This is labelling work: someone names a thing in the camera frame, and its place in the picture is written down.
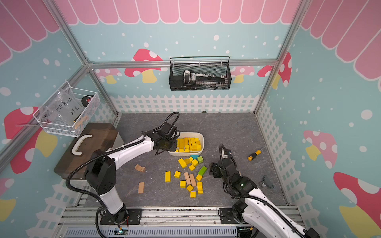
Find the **gray floor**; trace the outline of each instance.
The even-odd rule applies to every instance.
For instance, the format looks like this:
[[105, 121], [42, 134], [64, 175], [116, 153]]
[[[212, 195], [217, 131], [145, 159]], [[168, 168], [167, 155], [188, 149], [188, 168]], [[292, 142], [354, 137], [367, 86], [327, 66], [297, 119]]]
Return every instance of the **gray floor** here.
[[[124, 142], [132, 141], [159, 126], [168, 114], [123, 114], [117, 129]], [[264, 146], [264, 141], [253, 113], [181, 113], [176, 126], [180, 131], [199, 132], [204, 136], [202, 157], [205, 165], [219, 160], [219, 144], [232, 150], [237, 170], [259, 184], [266, 174], [274, 183], [274, 188], [261, 188], [263, 193], [275, 204], [286, 205], [279, 181], [277, 180], [270, 156], [266, 149], [255, 160], [247, 157]], [[127, 207], [142, 206], [231, 206], [236, 200], [224, 193], [222, 179], [213, 178], [205, 173], [204, 194], [191, 198], [185, 188], [180, 188], [180, 180], [185, 180], [183, 172], [191, 173], [188, 167], [182, 169], [178, 163], [181, 157], [163, 152], [155, 156], [151, 151], [142, 154], [117, 170], [116, 188]], [[134, 166], [145, 166], [145, 173], [138, 172]], [[201, 166], [194, 170], [196, 175]], [[171, 171], [171, 182], [165, 183], [165, 171]], [[175, 171], [181, 172], [180, 179], [173, 177]], [[144, 193], [138, 194], [139, 182], [145, 182]], [[85, 207], [98, 207], [95, 199], [89, 197]]]

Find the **mushroom illustration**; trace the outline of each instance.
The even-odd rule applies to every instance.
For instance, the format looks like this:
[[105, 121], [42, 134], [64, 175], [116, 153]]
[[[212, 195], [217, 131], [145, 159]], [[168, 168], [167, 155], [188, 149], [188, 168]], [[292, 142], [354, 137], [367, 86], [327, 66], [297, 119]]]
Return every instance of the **mushroom illustration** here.
[[348, 174], [336, 172], [333, 181], [355, 207], [339, 210], [353, 234], [359, 238], [381, 234], [381, 189]]
[[[157, 54], [148, 49], [138, 49], [131, 61], [163, 61]], [[167, 71], [168, 68], [135, 68], [126, 69], [124, 74], [128, 77], [135, 77], [142, 73], [143, 83], [155, 83], [157, 78], [154, 75], [153, 70]]]
[[102, 82], [104, 82], [104, 79], [106, 78], [108, 84], [117, 83], [113, 75], [122, 76], [122, 73], [118, 69], [97, 69], [95, 72]]
[[234, 67], [230, 70], [232, 73], [232, 77], [235, 77], [233, 83], [242, 83], [243, 82], [243, 75], [254, 75], [254, 67], [253, 66], [240, 66], [240, 67]]
[[308, 141], [312, 145], [306, 148], [306, 152], [310, 159], [315, 161], [321, 154], [325, 161], [325, 165], [331, 169], [337, 159], [337, 145], [331, 134], [321, 133], [319, 131], [304, 131], [303, 143]]
[[[270, 74], [271, 66], [265, 66], [261, 68], [261, 70], [258, 72], [259, 77], [267, 76], [267, 74]], [[287, 87], [291, 77], [291, 55], [289, 52], [286, 54], [286, 58], [283, 61], [283, 64], [280, 66], [280, 69], [278, 71], [277, 76], [275, 77], [274, 82], [272, 83], [272, 88], [277, 90], [278, 89], [278, 83], [279, 80], [282, 79], [283, 86]]]
[[[27, 124], [34, 111], [38, 107], [23, 107], [10, 112], [4, 118], [5, 135], [7, 139], [2, 140], [3, 144], [8, 143], [21, 130], [20, 125]], [[12, 171], [16, 174], [25, 172], [32, 163], [34, 150], [39, 149], [45, 157], [49, 157], [57, 146], [57, 136], [50, 135], [39, 128], [37, 132], [28, 140], [21, 150], [11, 160]]]

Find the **black wire basket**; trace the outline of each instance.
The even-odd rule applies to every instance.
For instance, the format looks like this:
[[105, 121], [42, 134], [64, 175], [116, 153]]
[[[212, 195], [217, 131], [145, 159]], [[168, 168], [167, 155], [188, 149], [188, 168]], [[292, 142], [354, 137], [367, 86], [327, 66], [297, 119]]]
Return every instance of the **black wire basket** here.
[[230, 89], [229, 59], [228, 56], [170, 58], [171, 91]]

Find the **white wire basket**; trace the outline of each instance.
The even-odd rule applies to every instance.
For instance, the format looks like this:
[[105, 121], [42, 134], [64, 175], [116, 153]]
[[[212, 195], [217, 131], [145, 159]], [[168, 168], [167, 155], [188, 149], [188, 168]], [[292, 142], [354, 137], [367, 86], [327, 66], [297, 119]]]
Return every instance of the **white wire basket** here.
[[73, 88], [70, 86], [68, 81], [60, 87], [67, 94], [69, 94], [72, 98], [74, 98], [80, 105], [82, 105], [82, 98], [89, 95], [94, 95], [90, 100], [89, 104], [82, 111], [80, 116], [73, 121], [72, 125], [69, 125], [66, 121], [64, 121], [61, 117], [55, 117], [53, 121], [47, 120], [47, 118], [52, 118], [53, 114], [50, 110], [42, 110], [45, 106], [48, 106], [57, 96], [57, 91], [50, 96], [48, 100], [46, 100], [43, 105], [33, 113], [33, 117], [37, 120], [37, 122], [41, 125], [41, 127], [50, 134], [58, 134], [63, 136], [72, 136], [79, 137], [87, 123], [90, 121], [97, 108], [101, 104], [99, 99], [99, 94], [97, 92], [84, 90], [80, 88]]

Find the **screwdriver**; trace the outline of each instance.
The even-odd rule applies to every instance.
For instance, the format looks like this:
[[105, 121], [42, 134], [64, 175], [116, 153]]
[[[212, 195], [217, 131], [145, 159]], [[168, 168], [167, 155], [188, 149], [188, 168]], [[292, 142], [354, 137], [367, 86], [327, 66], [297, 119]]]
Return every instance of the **screwdriver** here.
[[249, 161], [251, 161], [252, 159], [255, 159], [255, 157], [257, 157], [257, 155], [259, 155], [260, 153], [262, 153], [262, 150], [263, 150], [264, 148], [266, 148], [266, 146], [264, 146], [264, 147], [263, 147], [262, 149], [260, 149], [260, 150], [257, 150], [255, 153], [252, 153], [252, 154], [248, 157]]

